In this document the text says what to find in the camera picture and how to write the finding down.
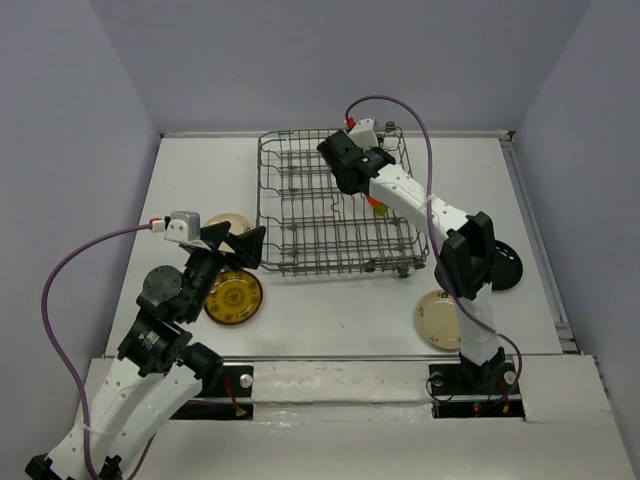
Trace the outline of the yellow brown patterned plate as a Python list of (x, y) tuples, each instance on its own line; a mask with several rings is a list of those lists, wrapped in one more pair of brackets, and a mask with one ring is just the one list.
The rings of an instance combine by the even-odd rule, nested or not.
[(221, 273), (208, 295), (204, 311), (215, 323), (235, 327), (254, 317), (264, 299), (262, 284), (248, 271)]

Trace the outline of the beige floral plate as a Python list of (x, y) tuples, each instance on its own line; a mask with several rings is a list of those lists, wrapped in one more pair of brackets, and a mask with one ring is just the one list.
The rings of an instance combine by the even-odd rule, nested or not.
[(438, 350), (455, 352), (461, 348), (455, 302), (443, 290), (431, 291), (419, 300), (414, 327), (421, 340)]

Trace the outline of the cream plate with black patch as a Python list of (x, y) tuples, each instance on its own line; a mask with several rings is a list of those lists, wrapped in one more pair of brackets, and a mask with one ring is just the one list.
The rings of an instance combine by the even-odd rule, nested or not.
[(246, 233), (254, 227), (254, 224), (245, 216), (238, 213), (221, 213), (209, 218), (202, 229), (213, 225), (228, 222), (230, 224), (228, 232), (233, 235)]

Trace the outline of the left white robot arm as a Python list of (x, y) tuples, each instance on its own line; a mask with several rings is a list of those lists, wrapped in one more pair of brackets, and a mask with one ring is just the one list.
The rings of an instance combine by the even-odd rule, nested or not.
[(145, 276), (138, 313), (93, 398), (53, 333), (52, 284), (43, 288), (45, 332), (76, 384), (81, 416), (56, 447), (30, 459), (31, 479), (131, 479), (155, 434), (181, 407), (218, 388), (232, 392), (223, 359), (183, 327), (198, 319), (221, 273), (259, 267), (265, 228), (235, 235), (227, 222), (201, 226), (193, 212), (154, 218), (145, 227), (189, 257), (181, 270), (162, 265)]

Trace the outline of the lime green plate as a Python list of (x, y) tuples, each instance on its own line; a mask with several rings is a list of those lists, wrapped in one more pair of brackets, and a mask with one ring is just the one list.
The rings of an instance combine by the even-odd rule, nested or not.
[(388, 206), (382, 203), (377, 204), (374, 207), (374, 214), (376, 216), (384, 216), (387, 213), (387, 211), (388, 211)]

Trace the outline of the orange plate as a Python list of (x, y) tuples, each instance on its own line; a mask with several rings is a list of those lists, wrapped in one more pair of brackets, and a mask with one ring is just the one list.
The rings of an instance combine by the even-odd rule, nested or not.
[(382, 203), (380, 201), (378, 201), (378, 200), (376, 200), (376, 199), (374, 199), (374, 198), (372, 198), (370, 196), (367, 196), (366, 200), (373, 207), (379, 207), (379, 206), (382, 205)]

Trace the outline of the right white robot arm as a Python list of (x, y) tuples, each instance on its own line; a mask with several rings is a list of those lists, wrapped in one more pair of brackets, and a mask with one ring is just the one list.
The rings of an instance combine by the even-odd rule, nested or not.
[(435, 276), (456, 305), (461, 333), (459, 362), (443, 385), (451, 396), (484, 394), (503, 377), (505, 351), (491, 305), (495, 235), (491, 218), (455, 208), (419, 184), (380, 147), (363, 149), (344, 131), (319, 143), (339, 190), (362, 193), (406, 219), (429, 238)]

